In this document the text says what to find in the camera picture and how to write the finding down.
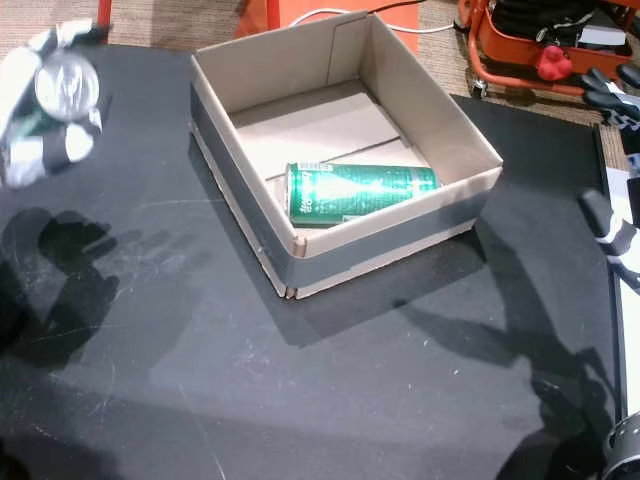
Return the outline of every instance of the black tabletop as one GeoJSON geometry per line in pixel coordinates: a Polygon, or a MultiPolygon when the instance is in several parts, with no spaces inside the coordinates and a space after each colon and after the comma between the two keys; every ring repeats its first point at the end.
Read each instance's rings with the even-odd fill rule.
{"type": "Polygon", "coordinates": [[[89,55],[95,154],[0,194],[0,437],[31,478],[597,470],[616,339],[574,201],[601,186],[591,129],[458,100],[505,159],[474,231],[283,301],[190,138],[188,55],[89,55]]]}

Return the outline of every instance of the open cardboard box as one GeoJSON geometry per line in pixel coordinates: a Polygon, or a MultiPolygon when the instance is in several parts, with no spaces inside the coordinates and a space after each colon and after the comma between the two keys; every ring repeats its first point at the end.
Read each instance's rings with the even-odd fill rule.
{"type": "Polygon", "coordinates": [[[502,160],[366,12],[192,57],[192,131],[280,296],[302,298],[469,230],[502,160]],[[294,228],[288,162],[430,166],[441,187],[328,229],[294,228]]]}

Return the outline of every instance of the orange machine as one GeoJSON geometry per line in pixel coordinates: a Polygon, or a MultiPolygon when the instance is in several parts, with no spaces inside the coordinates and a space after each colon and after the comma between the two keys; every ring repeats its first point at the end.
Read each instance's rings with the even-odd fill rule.
{"type": "MultiPolygon", "coordinates": [[[[394,1],[398,0],[248,0],[236,30],[236,37],[286,27],[301,15],[319,8],[339,8],[349,11],[373,10],[394,1]]],[[[387,23],[419,28],[418,8],[417,4],[405,5],[380,12],[379,15],[387,23]]],[[[306,21],[319,20],[323,16],[328,15],[318,14],[306,21]]],[[[415,52],[418,49],[417,35],[396,33],[412,51],[415,52]]]]}
{"type": "MultiPolygon", "coordinates": [[[[617,22],[627,29],[640,8],[640,0],[608,0],[627,7],[617,22]]],[[[457,28],[469,32],[468,47],[471,66],[476,74],[472,87],[472,95],[480,98],[486,94],[487,83],[506,87],[522,87],[537,90],[549,90],[566,95],[581,95],[582,88],[566,83],[543,80],[527,80],[519,77],[495,75],[489,73],[480,59],[480,49],[489,59],[516,65],[538,67],[540,59],[545,54],[547,46],[527,40],[512,37],[499,32],[491,22],[489,0],[458,0],[457,28]]],[[[616,50],[616,53],[604,53],[584,48],[563,47],[564,57],[570,61],[571,73],[586,73],[591,67],[596,67],[609,78],[617,79],[616,67],[629,62],[632,56],[631,46],[627,42],[616,50]]]]}

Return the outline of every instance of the aluminum can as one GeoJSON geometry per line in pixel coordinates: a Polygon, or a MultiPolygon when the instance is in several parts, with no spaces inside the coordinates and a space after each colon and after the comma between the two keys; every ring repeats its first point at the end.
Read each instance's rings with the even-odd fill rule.
{"type": "Polygon", "coordinates": [[[98,74],[80,55],[54,53],[36,73],[35,93],[50,117],[72,122],[86,117],[98,103],[98,74]]]}
{"type": "Polygon", "coordinates": [[[330,227],[438,188],[431,168],[292,163],[285,207],[298,227],[330,227]]]}

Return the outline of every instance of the green can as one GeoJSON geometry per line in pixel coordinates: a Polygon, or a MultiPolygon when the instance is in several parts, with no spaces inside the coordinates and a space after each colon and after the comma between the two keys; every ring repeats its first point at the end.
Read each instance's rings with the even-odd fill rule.
{"type": "Polygon", "coordinates": [[[330,227],[438,188],[431,168],[292,163],[285,205],[297,227],[330,227]]]}

